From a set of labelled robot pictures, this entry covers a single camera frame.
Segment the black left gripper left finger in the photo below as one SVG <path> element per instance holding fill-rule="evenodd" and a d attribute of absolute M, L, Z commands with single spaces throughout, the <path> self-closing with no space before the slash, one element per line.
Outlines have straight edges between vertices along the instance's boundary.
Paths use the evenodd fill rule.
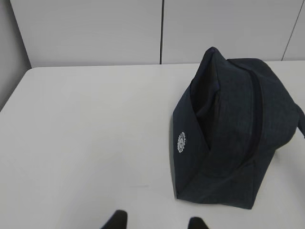
<path fill-rule="evenodd" d="M 128 213 L 124 210 L 116 210 L 101 229 L 127 229 Z"/>

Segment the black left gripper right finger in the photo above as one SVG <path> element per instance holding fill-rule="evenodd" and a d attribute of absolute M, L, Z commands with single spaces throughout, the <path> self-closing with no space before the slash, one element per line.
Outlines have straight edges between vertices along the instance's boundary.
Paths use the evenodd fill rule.
<path fill-rule="evenodd" d="M 190 229 L 209 229 L 206 223 L 200 217 L 190 218 Z"/>

